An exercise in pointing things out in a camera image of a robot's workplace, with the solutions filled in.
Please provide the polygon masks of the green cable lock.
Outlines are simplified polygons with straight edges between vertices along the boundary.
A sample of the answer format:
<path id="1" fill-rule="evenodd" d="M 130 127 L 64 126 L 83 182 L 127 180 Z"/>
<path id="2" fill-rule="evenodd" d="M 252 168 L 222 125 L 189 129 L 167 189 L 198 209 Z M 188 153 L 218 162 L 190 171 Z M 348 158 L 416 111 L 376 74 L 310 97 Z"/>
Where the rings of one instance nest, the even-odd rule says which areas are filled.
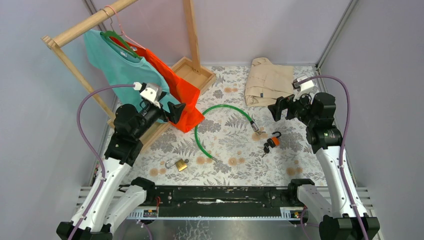
<path id="1" fill-rule="evenodd" d="M 193 142 L 210 161 L 236 165 L 269 134 L 241 107 L 213 105 L 202 113 L 205 119 L 194 128 Z"/>

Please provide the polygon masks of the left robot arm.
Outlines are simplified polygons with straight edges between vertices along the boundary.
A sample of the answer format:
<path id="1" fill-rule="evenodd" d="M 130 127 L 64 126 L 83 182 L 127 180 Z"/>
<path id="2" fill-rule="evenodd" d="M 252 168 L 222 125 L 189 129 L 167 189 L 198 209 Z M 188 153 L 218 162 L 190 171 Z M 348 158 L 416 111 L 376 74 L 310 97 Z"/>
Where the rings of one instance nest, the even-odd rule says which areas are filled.
<path id="1" fill-rule="evenodd" d="M 100 162 L 99 175 L 85 201 L 68 222 L 61 222 L 56 233 L 62 240 L 111 240 L 128 215 L 139 205 L 155 200 L 155 184 L 137 177 L 116 202 L 112 199 L 125 175 L 130 171 L 143 148 L 141 136 L 157 120 L 176 123 L 185 103 L 168 102 L 168 111 L 148 100 L 140 102 L 138 111 L 132 104 L 123 104 L 115 111 L 114 133 Z"/>

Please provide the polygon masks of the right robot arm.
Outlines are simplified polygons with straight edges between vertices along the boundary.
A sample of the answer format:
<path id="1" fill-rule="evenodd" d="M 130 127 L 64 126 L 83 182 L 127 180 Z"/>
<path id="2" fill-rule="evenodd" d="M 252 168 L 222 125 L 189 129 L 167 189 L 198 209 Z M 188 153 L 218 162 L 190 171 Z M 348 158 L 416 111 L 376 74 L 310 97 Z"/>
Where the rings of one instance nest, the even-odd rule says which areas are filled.
<path id="1" fill-rule="evenodd" d="M 286 120 L 297 119 L 306 126 L 307 142 L 319 161 L 327 183 L 330 201 L 307 179 L 291 182 L 287 201 L 293 206 L 303 204 L 310 217 L 318 223 L 322 240 L 371 240 L 380 230 L 377 217 L 370 216 L 353 182 L 343 136 L 333 124 L 336 99 L 319 92 L 311 98 L 302 94 L 279 97 L 267 108 L 277 122 L 284 110 Z"/>

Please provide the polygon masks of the orange black key bunch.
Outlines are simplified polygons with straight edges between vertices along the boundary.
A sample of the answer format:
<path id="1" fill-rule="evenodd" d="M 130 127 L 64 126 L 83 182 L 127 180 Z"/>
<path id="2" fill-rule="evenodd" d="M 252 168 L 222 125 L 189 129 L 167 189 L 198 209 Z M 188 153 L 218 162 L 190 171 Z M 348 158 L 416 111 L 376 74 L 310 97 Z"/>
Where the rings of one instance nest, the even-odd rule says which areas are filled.
<path id="1" fill-rule="evenodd" d="M 282 136 L 280 131 L 275 131 L 272 133 L 272 137 L 268 138 L 263 144 L 263 154 L 262 158 L 270 152 L 270 149 L 273 149 L 280 145 L 279 138 Z"/>

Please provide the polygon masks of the orange garment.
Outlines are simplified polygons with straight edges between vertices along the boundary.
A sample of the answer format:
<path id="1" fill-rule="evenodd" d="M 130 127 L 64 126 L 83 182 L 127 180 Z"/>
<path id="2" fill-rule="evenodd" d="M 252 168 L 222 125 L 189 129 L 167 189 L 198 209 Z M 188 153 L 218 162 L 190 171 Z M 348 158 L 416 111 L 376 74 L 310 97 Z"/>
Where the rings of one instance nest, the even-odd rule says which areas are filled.
<path id="1" fill-rule="evenodd" d="M 174 123 L 173 126 L 178 130 L 187 133 L 196 125 L 201 123 L 205 117 L 196 109 L 196 104 L 200 95 L 200 90 L 194 85 L 179 77 L 170 67 L 162 62 L 149 49 L 142 49 L 134 44 L 128 43 L 140 57 L 144 57 L 165 79 L 170 87 L 170 93 L 186 106 L 183 111 L 182 120 Z"/>

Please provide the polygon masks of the folded beige garment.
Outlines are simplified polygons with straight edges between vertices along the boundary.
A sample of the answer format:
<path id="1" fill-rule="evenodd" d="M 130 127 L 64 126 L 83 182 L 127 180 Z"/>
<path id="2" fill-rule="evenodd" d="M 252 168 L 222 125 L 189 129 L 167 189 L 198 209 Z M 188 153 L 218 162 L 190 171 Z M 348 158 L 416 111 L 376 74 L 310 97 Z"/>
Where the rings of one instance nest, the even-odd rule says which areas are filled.
<path id="1" fill-rule="evenodd" d="M 294 93 L 294 67 L 273 64 L 266 57 L 252 60 L 245 84 L 244 100 L 248 107 L 266 107 L 279 97 Z"/>

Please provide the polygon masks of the wooden clothes rack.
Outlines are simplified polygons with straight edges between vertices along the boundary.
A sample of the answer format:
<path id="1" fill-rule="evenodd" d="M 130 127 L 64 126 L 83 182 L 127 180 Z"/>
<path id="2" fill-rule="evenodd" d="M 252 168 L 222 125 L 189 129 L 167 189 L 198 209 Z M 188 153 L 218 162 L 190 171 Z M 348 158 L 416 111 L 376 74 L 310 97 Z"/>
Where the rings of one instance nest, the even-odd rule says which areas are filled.
<path id="1" fill-rule="evenodd" d="M 123 109 L 127 110 L 132 122 L 142 122 L 143 129 L 135 133 L 135 140 L 147 148 L 169 127 L 187 133 L 204 120 L 196 105 L 200 94 L 216 76 L 198 60 L 184 57 L 169 67 L 125 34 L 95 30 L 96 25 L 131 4 L 130 0 L 116 1 L 54 38 L 45 36 L 43 41 L 94 96 L 109 116 L 113 129 L 123 126 L 120 122 Z M 121 101 L 117 113 L 112 112 L 62 50 L 80 36 L 84 39 L 90 64 L 102 71 L 109 88 Z"/>

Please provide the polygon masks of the brass padlock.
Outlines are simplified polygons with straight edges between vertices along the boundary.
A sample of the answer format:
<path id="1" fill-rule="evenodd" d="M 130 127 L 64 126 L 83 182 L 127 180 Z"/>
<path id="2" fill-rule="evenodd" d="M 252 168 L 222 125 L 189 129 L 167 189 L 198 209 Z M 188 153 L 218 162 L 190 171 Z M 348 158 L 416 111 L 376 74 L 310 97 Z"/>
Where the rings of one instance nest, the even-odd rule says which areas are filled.
<path id="1" fill-rule="evenodd" d="M 167 161 L 164 166 L 166 169 L 172 169 L 175 167 L 179 172 L 185 170 L 188 167 L 189 160 L 188 159 L 179 159 L 173 163 L 171 161 Z"/>

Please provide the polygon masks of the floral table mat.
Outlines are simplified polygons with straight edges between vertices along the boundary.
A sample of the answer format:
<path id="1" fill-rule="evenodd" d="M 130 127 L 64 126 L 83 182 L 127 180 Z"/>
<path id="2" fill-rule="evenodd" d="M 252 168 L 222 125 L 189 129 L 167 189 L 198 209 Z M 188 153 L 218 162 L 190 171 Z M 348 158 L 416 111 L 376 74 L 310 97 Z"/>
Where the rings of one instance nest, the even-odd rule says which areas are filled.
<path id="1" fill-rule="evenodd" d="M 296 119 L 276 122 L 266 107 L 245 103 L 247 66 L 212 66 L 216 81 L 197 108 L 198 131 L 170 127 L 145 146 L 123 184 L 142 177 L 157 185 L 285 186 L 292 179 L 326 180 Z"/>

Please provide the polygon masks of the teal t-shirt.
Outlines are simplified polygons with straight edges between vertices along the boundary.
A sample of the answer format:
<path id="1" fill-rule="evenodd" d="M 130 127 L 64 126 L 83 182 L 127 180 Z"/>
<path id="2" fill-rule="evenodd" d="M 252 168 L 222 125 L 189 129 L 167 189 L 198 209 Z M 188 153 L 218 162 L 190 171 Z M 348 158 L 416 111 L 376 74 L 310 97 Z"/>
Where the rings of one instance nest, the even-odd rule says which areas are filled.
<path id="1" fill-rule="evenodd" d="M 107 42 L 98 30 L 83 34 L 89 62 L 101 70 L 110 85 L 154 83 L 162 88 L 165 96 L 159 100 L 163 109 L 169 112 L 168 102 L 180 104 L 172 94 L 165 78 L 144 58 L 137 59 L 116 45 Z"/>

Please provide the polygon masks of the green hanger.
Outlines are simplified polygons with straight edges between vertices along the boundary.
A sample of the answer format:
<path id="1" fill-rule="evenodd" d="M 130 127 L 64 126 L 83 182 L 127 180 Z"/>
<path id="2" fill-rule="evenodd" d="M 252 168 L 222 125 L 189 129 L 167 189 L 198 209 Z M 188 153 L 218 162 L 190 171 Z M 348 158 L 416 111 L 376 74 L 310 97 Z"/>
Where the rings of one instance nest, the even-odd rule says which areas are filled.
<path id="1" fill-rule="evenodd" d="M 105 38 L 106 42 L 110 42 L 111 44 L 119 47 L 136 59 L 141 59 L 141 57 L 131 49 L 130 45 L 115 31 L 101 31 L 100 35 Z"/>

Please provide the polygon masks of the pink hanger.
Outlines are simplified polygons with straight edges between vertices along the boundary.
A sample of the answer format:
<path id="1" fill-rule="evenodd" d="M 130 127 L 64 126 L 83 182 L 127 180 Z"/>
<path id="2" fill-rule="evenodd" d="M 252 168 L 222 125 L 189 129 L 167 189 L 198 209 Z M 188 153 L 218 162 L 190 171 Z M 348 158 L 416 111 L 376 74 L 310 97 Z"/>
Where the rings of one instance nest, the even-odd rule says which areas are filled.
<path id="1" fill-rule="evenodd" d="M 130 40 L 133 44 L 135 44 L 136 46 L 138 46 L 139 48 L 141 48 L 141 49 L 143 49 L 143 50 L 145 50 L 146 48 L 145 47 L 143 47 L 141 44 L 139 44 L 138 42 L 136 42 L 135 40 L 133 40 L 132 38 L 130 38 L 126 33 L 125 33 L 125 31 L 124 31 L 124 28 L 123 28 L 123 26 L 122 26 L 122 24 L 121 24 L 121 21 L 120 21 L 120 18 L 119 18 L 119 15 L 118 15 L 118 12 L 111 6 L 111 5 L 105 5 L 105 7 L 107 7 L 107 8 L 110 8 L 113 12 L 114 12 L 114 15 L 116 16 L 116 19 L 117 19 L 117 21 L 118 21 L 118 26 L 119 26 L 119 29 L 120 29 L 120 32 L 121 32 L 121 34 L 123 35 L 123 36 L 125 36 L 128 40 Z"/>

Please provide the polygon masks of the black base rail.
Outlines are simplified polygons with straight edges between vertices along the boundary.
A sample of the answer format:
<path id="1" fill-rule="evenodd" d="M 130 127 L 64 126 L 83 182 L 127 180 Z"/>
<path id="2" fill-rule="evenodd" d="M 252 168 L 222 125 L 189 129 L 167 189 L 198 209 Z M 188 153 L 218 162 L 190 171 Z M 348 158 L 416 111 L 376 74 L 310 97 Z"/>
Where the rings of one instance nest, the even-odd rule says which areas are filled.
<path id="1" fill-rule="evenodd" d="M 294 187 L 156 186 L 130 213 L 137 220 L 297 220 L 304 204 Z"/>

